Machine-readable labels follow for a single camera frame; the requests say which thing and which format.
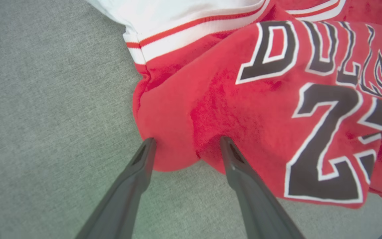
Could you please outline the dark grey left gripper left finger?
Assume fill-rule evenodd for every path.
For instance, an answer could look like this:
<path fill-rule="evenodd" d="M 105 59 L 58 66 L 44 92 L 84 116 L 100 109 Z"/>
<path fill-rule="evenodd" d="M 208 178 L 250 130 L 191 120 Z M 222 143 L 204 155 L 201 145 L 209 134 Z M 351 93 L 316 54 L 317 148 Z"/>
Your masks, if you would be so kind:
<path fill-rule="evenodd" d="M 150 185 L 156 148 L 154 138 L 143 141 L 76 238 L 132 238 L 140 198 Z"/>

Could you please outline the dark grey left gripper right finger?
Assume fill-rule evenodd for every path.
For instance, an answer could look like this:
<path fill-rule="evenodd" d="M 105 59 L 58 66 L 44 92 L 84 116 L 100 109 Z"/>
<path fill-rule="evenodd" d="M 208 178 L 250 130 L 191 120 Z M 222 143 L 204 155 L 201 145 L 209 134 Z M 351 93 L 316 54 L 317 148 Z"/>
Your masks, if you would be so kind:
<path fill-rule="evenodd" d="M 235 191 L 249 239 L 303 239 L 293 220 L 250 166 L 234 141 L 220 139 L 229 186 Z"/>

